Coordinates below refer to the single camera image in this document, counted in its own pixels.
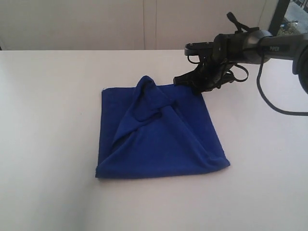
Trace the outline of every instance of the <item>black cable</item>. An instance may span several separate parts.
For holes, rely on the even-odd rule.
[[[262,88],[261,88],[261,84],[260,84],[260,78],[261,78],[261,74],[262,74],[262,69],[263,69],[263,64],[264,64],[264,54],[262,54],[261,56],[261,65],[260,65],[260,68],[259,68],[259,73],[258,73],[258,76],[257,76],[257,88],[259,90],[259,93],[262,97],[262,99],[266,102],[266,104],[271,108],[273,109],[274,111],[276,112],[279,112],[281,114],[284,114],[284,115],[291,115],[291,116],[308,116],[308,112],[290,112],[290,111],[285,111],[283,109],[280,109],[278,107],[276,107],[275,105],[273,105],[269,100],[268,98],[266,98]]]
[[[199,63],[200,63],[200,62],[193,62],[193,61],[191,61],[190,58],[189,58],[189,55],[187,56],[187,59],[188,59],[188,61],[189,61],[191,64],[199,64]]]

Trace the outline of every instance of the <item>blue cloth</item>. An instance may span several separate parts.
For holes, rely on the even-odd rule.
[[[97,178],[138,179],[203,174],[230,163],[201,94],[186,86],[102,91]]]

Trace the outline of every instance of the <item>white tabletop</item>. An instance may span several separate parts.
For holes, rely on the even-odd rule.
[[[245,83],[204,94],[230,167],[98,181],[101,90],[143,75],[170,84],[195,66],[183,51],[2,51],[0,230],[306,231],[308,117],[272,111],[258,66],[245,66]],[[269,61],[261,84],[277,106],[306,111],[291,67]]]

